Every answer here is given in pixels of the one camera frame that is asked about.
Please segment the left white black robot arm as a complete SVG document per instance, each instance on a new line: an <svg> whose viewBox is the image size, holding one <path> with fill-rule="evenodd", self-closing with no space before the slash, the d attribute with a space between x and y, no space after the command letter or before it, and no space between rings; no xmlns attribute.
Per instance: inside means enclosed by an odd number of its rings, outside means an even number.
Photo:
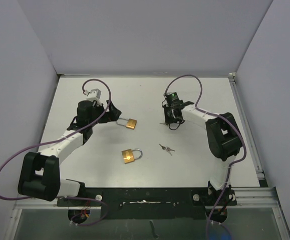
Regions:
<svg viewBox="0 0 290 240"><path fill-rule="evenodd" d="M20 174L18 193L32 198L52 201L68 197L74 205L86 201L84 184L61 178L60 164L77 148L83 146L91 137L96 124L118 120L122 112L111 102L108 111L95 100L78 103L77 115L61 137L61 141L48 146L40 152L25 155Z"/></svg>

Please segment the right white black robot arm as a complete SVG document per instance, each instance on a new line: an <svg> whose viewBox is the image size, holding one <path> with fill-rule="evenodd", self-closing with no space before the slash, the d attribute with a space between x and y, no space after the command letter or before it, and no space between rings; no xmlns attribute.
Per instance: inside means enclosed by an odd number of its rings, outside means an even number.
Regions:
<svg viewBox="0 0 290 240"><path fill-rule="evenodd" d="M162 107L167 126L180 126L187 121L206 130L208 147L215 157L207 197L212 204L220 204L225 199L223 189L229 187L229 165L243 147L234 116L229 112L220 115L197 109L193 102L180 100L176 92L165 93L164 97Z"/></svg>

